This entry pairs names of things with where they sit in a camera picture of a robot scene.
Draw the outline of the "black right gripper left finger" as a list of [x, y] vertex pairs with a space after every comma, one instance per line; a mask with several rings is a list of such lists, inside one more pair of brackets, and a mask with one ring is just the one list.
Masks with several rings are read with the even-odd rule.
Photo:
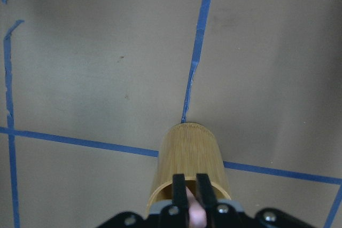
[[185, 177], [183, 174], [173, 175], [172, 203], [174, 227], [189, 227], [189, 203], [186, 195]]

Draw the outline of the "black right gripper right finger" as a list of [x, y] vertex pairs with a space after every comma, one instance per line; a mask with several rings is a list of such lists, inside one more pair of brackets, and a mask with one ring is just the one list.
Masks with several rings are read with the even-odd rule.
[[208, 174], [196, 174], [196, 195], [197, 200], [206, 212], [206, 227], [218, 227], [216, 221], [217, 198]]

